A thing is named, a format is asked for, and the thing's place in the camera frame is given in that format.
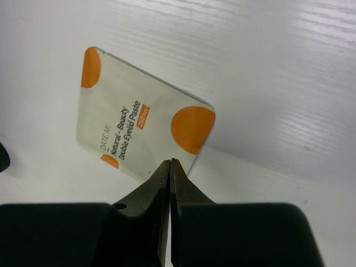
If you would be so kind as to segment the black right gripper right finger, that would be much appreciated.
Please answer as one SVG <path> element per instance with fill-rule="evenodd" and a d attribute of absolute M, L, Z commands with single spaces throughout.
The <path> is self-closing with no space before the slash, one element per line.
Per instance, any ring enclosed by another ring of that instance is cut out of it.
<path fill-rule="evenodd" d="M 217 204 L 170 164 L 174 266 L 323 266 L 304 213 L 288 203 Z"/>

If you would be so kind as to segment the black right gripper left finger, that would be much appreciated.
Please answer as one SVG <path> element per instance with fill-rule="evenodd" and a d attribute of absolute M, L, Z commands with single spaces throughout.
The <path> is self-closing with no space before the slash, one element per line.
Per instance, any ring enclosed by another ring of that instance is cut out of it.
<path fill-rule="evenodd" d="M 1 206 L 2 266 L 163 266 L 170 162 L 114 204 Z"/>

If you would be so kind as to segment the white orange eyelid paste packet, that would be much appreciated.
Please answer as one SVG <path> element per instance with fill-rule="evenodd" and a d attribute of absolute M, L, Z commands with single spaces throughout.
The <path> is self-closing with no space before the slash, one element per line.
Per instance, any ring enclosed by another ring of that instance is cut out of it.
<path fill-rule="evenodd" d="M 84 54 L 78 144 L 145 181 L 176 158 L 189 171 L 215 123 L 205 101 L 97 47 Z"/>

